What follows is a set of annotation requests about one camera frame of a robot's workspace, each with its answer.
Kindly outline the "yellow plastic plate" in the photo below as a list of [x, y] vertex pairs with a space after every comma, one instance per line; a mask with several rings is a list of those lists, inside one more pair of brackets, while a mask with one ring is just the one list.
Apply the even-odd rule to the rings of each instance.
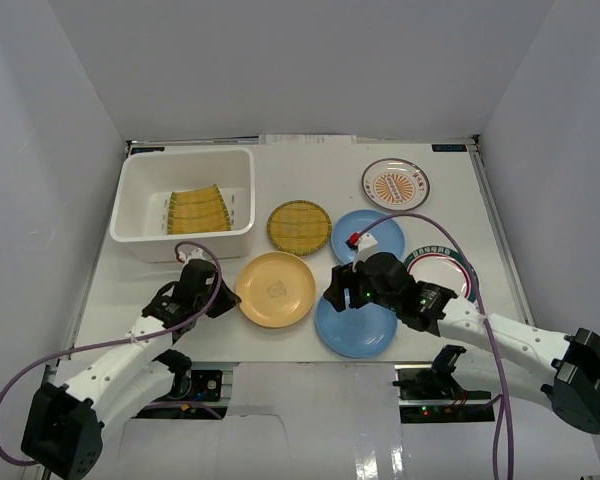
[[312, 309], [316, 282], [308, 264], [284, 252], [268, 252], [250, 261], [237, 277], [242, 313], [254, 324], [286, 328]]

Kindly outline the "round yellow bamboo plate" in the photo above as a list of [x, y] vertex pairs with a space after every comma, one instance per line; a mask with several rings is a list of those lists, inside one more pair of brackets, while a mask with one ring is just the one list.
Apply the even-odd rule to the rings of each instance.
[[292, 200], [276, 207], [267, 221], [272, 245], [296, 256], [316, 253], [330, 240], [332, 221], [318, 204]]

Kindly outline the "light blue plate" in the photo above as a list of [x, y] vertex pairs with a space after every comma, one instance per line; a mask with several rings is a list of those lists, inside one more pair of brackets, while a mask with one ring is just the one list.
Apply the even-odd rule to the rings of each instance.
[[384, 353], [398, 330], [395, 314], [373, 303], [338, 312], [324, 298], [316, 307], [315, 327], [322, 342], [335, 353], [366, 359]]
[[[332, 229], [331, 247], [339, 264], [350, 263], [355, 257], [355, 252], [346, 245], [350, 236], [382, 217], [384, 214], [381, 212], [361, 209], [343, 215], [336, 222]], [[370, 233], [378, 241], [380, 251], [390, 252], [398, 259], [404, 257], [406, 239], [402, 228], [395, 220], [389, 219], [380, 223], [372, 228]]]

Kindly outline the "square yellow bamboo plate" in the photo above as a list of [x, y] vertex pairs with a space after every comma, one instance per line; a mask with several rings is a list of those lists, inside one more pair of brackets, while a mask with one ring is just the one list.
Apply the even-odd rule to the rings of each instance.
[[171, 193], [167, 215], [169, 235], [230, 230], [229, 211], [216, 184], [201, 189]]

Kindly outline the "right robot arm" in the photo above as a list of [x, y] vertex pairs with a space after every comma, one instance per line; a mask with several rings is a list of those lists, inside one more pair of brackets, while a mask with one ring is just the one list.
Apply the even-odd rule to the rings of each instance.
[[453, 290], [415, 279], [386, 252], [333, 267], [323, 297], [338, 312], [378, 305], [408, 328], [447, 340], [426, 372], [399, 382], [404, 390], [461, 399], [501, 389], [600, 435], [600, 336], [590, 330], [568, 335], [485, 316]]

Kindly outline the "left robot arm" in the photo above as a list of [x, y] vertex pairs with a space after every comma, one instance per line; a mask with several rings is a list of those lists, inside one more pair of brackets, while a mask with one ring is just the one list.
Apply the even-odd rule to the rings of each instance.
[[62, 479], [82, 479], [99, 459], [105, 438], [163, 397], [191, 387], [191, 359], [175, 343], [206, 315], [216, 318], [240, 302], [218, 277], [214, 262], [186, 261], [130, 327], [121, 345], [83, 371], [35, 393], [21, 450]]

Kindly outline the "white plastic bin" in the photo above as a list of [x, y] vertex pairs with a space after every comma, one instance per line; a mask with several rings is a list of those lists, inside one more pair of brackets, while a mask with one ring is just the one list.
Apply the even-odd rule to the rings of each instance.
[[125, 160], [109, 232], [147, 263], [174, 260], [184, 240], [237, 258], [252, 249], [255, 217], [251, 150], [165, 150]]

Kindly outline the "green red rimmed plate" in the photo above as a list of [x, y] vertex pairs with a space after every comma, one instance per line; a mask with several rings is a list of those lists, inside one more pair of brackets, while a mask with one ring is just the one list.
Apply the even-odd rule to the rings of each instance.
[[404, 265], [417, 281], [441, 285], [476, 302], [477, 273], [456, 250], [440, 245], [419, 247], [406, 257]]

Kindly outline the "orange sunburst enamel plate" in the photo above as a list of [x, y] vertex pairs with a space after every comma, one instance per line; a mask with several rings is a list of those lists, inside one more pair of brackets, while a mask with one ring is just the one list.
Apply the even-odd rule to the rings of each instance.
[[429, 197], [431, 185], [416, 164], [399, 158], [383, 158], [369, 164], [361, 176], [365, 196], [389, 211], [410, 211]]

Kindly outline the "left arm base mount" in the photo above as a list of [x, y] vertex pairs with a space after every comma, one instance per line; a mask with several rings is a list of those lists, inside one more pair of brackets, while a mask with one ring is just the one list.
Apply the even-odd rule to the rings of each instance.
[[220, 420], [226, 414], [226, 408], [220, 406], [222, 384], [221, 370], [192, 370], [187, 390], [160, 399], [160, 402], [177, 402], [177, 406], [147, 411], [147, 414], [170, 420]]

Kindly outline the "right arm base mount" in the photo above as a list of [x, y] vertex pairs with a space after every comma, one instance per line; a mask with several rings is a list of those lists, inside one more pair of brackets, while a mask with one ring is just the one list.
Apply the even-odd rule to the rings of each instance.
[[397, 365], [393, 386], [400, 421], [407, 424], [488, 423], [495, 420], [489, 391], [463, 389], [453, 376], [466, 348], [445, 346], [431, 364]]

